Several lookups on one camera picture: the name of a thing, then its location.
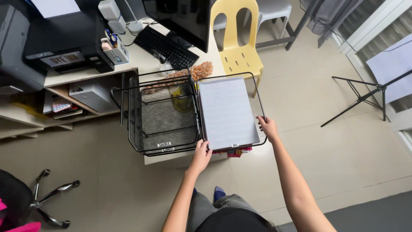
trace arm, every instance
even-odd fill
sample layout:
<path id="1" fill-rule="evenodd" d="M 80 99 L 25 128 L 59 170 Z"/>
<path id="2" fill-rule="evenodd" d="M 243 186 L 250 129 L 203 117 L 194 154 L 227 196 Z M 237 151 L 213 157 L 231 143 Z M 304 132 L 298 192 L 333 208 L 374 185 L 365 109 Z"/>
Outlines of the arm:
<path id="1" fill-rule="evenodd" d="M 316 204 L 308 184 L 279 138 L 274 120 L 258 117 L 261 129 L 273 145 L 286 208 L 299 232 L 336 232 Z"/>
<path id="2" fill-rule="evenodd" d="M 187 215 L 189 213 L 194 184 L 212 156 L 212 150 L 206 153 L 207 144 L 209 144 L 209 141 L 203 142 L 203 140 L 199 140 L 197 142 L 192 162 L 183 176 L 182 184 L 167 214 L 162 232 L 186 231 Z"/>

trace tripod stand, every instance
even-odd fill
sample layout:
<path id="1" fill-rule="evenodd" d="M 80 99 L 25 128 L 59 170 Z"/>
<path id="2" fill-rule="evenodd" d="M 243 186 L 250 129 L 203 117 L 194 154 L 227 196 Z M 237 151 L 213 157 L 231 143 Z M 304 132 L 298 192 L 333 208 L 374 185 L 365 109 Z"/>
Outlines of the tripod stand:
<path id="1" fill-rule="evenodd" d="M 341 80 L 346 80 L 349 84 L 349 86 L 351 87 L 351 89 L 353 90 L 353 92 L 356 94 L 356 96 L 358 96 L 358 99 L 356 100 L 356 102 L 354 104 L 352 104 L 351 106 L 349 106 L 348 108 L 346 108 L 346 110 L 342 111 L 340 114 L 336 115 L 335 117 L 333 117 L 332 119 L 330 119 L 329 121 L 325 122 L 324 124 L 321 125 L 321 127 L 323 127 L 324 125 L 330 123 L 331 121 L 333 121 L 334 119 L 336 119 L 337 117 L 343 115 L 346 111 L 354 108 L 357 104 L 361 103 L 361 102 L 366 102 L 369 105 L 372 105 L 380 110 L 382 110 L 383 112 L 383 120 L 386 121 L 386 108 L 385 108 L 385 90 L 388 87 L 388 85 L 395 83 L 396 81 L 408 76 L 412 74 L 412 70 L 409 70 L 408 72 L 400 75 L 399 77 L 389 81 L 388 83 L 381 85 L 381 84 L 372 84 L 372 83 L 367 83 L 367 82 L 363 82 L 363 81 L 359 81 L 359 80 L 351 80 L 351 79 L 346 79 L 346 78 L 341 78 L 341 77 L 336 77 L 333 76 L 332 78 L 336 78 L 336 79 L 341 79 Z M 367 93 L 363 96 L 361 96 L 359 94 L 359 92 L 356 90 L 355 86 L 352 84 L 352 82 L 356 82 L 356 83 L 362 83 L 365 85 L 373 85 L 376 86 L 376 89 L 372 90 L 370 93 Z M 382 107 L 380 107 L 379 105 L 376 105 L 373 102 L 370 102 L 367 100 L 367 98 L 369 98 L 370 96 L 374 95 L 375 93 L 382 91 Z"/>

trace gray curtain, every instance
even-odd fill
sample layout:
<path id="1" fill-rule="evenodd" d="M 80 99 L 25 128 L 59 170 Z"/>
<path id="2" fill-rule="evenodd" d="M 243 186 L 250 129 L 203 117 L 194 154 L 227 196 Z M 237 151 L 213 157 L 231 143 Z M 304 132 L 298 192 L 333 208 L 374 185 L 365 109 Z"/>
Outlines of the gray curtain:
<path id="1" fill-rule="evenodd" d="M 313 0 L 301 0 L 302 6 L 307 9 Z M 363 0 L 320 0 L 315 6 L 307 27 L 315 34 L 321 35 L 318 39 L 318 47 L 336 31 L 345 18 L 362 3 Z"/>

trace foot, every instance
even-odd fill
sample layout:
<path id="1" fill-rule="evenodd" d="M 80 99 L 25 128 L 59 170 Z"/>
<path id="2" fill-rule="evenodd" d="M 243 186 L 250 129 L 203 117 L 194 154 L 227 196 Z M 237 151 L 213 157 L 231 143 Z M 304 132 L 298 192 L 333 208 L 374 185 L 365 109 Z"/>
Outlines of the foot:
<path id="1" fill-rule="evenodd" d="M 213 203 L 217 202 L 221 197 L 226 196 L 225 191 L 219 187 L 215 187 L 215 193 L 213 194 Z"/>

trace person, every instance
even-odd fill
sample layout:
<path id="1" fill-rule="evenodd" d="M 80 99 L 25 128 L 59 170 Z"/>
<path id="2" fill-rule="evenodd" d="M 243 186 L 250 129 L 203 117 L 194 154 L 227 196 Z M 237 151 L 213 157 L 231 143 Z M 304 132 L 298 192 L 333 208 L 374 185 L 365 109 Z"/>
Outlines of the person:
<path id="1" fill-rule="evenodd" d="M 260 129 L 273 146 L 286 208 L 297 231 L 336 232 L 319 209 L 308 184 L 283 146 L 275 121 L 268 117 L 267 122 L 260 116 L 257 118 Z M 271 223 L 237 194 L 226 196 L 223 189 L 216 187 L 212 204 L 196 191 L 196 179 L 212 155 L 212 150 L 206 151 L 207 144 L 209 141 L 198 141 L 162 232 L 276 231 Z"/>

